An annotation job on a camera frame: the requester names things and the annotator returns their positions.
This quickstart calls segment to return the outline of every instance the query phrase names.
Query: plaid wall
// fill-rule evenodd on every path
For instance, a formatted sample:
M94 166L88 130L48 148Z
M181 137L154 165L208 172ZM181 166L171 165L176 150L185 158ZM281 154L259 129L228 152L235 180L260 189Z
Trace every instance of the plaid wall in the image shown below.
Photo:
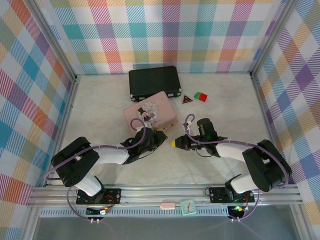
M247 72L285 4L51 0L46 1L48 8L42 0L37 2L80 74L121 74L134 66L155 65L174 65L183 73Z
M0 240L18 238L71 81L22 0L0 0Z
M299 1L257 76L273 137L320 238L320 0Z

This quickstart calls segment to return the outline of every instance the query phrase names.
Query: teal clock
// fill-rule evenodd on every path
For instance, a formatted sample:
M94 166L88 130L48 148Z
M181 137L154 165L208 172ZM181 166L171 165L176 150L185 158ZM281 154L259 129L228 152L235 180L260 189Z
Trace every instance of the teal clock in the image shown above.
M197 213L195 201L192 199L180 202L183 216L192 215Z

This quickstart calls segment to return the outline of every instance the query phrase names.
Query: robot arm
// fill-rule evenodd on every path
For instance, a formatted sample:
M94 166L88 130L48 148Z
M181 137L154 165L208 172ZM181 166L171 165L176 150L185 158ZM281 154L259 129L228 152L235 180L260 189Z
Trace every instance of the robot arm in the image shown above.
M133 146L143 136L143 129L137 129L135 137L128 138L121 143L123 147ZM166 139L167 136L162 131L153 131L151 128L145 128L145 137L143 141L130 149L117 148L96 148L86 151L79 157L69 161L59 167L56 172L62 180L64 186L75 186L84 191L86 195L93 198L94 202L99 202L104 196L104 186L97 177L90 174L90 170L97 164L130 164L139 159L139 156L146 152L153 152ZM66 159L74 156L80 151L93 147L85 137L79 137L67 147L57 153L51 160L55 167Z
M197 126L200 135L192 136L197 141L212 142L227 139L226 137L218 136L212 122L208 118L200 119L197 122ZM291 168L269 140L262 140L257 145L274 155L287 174L289 176L292 175ZM233 158L245 162L249 174L235 176L225 183L225 192L230 200L246 191L254 189L268 192L285 180L285 175L279 165L257 147L232 143L199 144L191 140L187 134L178 137L172 142L172 146L186 151L205 148L210 155Z

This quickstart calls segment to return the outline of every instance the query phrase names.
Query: brown triangle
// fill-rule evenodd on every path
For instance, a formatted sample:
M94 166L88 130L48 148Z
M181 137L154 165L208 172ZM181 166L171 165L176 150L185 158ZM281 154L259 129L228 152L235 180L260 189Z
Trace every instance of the brown triangle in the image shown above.
M190 103L192 101L193 100L190 97L184 95L182 104Z

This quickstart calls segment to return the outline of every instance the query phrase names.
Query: pink bag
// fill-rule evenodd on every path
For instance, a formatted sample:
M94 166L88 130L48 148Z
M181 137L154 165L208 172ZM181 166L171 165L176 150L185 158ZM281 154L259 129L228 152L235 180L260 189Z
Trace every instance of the pink bag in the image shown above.
M131 128L130 122L135 118L150 122L152 129L158 131L164 131L166 128L178 124L177 115L164 91L126 108L123 113L132 136L136 135L136 131ZM139 121L134 121L132 126L136 129L142 127L142 124Z

